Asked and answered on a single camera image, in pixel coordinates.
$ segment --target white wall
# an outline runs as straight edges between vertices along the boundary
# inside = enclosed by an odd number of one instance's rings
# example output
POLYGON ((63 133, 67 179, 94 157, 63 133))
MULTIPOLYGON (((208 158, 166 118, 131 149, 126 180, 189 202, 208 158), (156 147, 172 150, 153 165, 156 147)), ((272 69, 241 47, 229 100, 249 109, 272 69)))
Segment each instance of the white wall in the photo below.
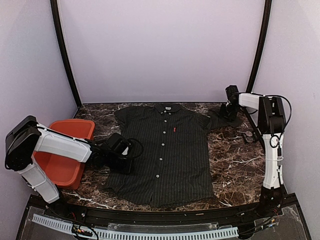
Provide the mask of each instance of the white wall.
POLYGON ((84 103, 221 102, 244 91, 264 0, 60 0, 84 103))
POLYGON ((27 115, 49 125, 76 111, 49 0, 0 1, 0 239, 15 239, 30 190, 5 170, 5 137, 27 115))
POLYGON ((284 182, 320 239, 320 1, 273 1, 254 91, 287 97, 284 182))

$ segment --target white perforated strip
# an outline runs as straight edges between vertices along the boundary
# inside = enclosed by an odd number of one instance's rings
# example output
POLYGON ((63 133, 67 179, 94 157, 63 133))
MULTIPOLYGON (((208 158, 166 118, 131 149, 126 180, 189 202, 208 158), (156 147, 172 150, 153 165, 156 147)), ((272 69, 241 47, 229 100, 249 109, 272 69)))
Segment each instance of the white perforated strip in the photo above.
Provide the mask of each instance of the white perforated strip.
MULTIPOLYGON (((33 215, 32 221, 50 229, 72 235, 71 222, 63 222, 37 214, 33 215)), ((94 230, 98 234, 100 240, 220 240, 239 236, 237 227, 201 232, 159 234, 109 231, 99 228, 94 228, 94 230)), ((93 235, 90 239, 97 239, 97 237, 93 235)))

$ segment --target short sleeve shirt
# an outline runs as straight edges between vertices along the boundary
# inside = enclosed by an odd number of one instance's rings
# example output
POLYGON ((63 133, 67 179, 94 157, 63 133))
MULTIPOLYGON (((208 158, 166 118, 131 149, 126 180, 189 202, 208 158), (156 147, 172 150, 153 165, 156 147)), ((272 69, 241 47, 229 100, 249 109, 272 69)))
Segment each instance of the short sleeve shirt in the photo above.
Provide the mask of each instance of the short sleeve shirt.
POLYGON ((130 174, 111 173, 106 187, 135 204, 179 206, 212 198, 207 134, 226 126, 180 104, 130 106, 116 111, 121 135, 135 138, 143 154, 130 174))

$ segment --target red plastic basket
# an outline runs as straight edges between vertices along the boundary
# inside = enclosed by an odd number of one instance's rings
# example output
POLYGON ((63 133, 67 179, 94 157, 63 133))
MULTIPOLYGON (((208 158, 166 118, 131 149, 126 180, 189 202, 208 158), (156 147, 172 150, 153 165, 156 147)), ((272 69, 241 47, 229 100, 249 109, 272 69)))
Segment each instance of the red plastic basket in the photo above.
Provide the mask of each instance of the red plastic basket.
MULTIPOLYGON (((95 123, 83 119, 66 119, 55 121, 49 128, 71 137, 93 140, 95 123)), ((79 187, 85 169, 84 163, 47 152, 35 152, 34 158, 48 178, 58 187, 68 189, 79 187)))

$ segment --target marble table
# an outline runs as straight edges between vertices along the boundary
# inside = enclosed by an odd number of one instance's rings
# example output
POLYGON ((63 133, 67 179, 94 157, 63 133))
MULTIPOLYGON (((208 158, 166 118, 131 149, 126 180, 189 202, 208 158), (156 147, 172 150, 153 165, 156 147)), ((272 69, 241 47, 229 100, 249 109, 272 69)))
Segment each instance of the marble table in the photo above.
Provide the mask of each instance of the marble table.
MULTIPOLYGON (((209 109, 216 111, 220 103, 181 103, 185 108, 206 115, 209 109)), ((84 104, 75 118, 95 122, 94 139, 106 139, 112 133, 120 133, 114 112, 129 106, 153 106, 152 103, 97 103, 84 104)), ((243 121, 236 128, 223 127, 208 135, 211 182, 215 198, 203 199, 179 207, 151 207, 136 205, 103 190, 108 180, 108 168, 97 170, 86 164, 77 190, 63 189, 69 203, 82 206, 125 211, 192 211, 239 206, 259 201, 264 180, 264 151, 259 142, 250 137, 252 128, 242 112, 243 121), (247 134, 252 143, 245 143, 247 134)))

